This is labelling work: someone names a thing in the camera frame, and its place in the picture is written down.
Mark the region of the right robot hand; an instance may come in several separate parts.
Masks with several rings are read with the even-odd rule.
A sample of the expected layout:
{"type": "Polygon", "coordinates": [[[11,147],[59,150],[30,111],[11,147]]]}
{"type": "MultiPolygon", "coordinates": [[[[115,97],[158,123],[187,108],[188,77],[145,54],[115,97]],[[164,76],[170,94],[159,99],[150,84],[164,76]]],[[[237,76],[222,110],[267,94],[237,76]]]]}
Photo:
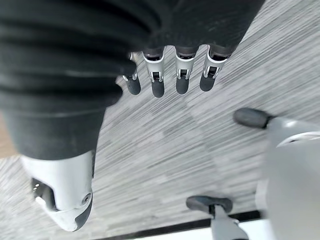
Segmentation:
{"type": "Polygon", "coordinates": [[[99,132],[123,91],[140,93],[134,53],[151,90],[165,92],[165,47],[175,47],[176,91],[188,91],[207,45],[200,89],[210,91],[262,0],[3,0],[0,112],[43,211],[78,231],[93,205],[99,132]]]}

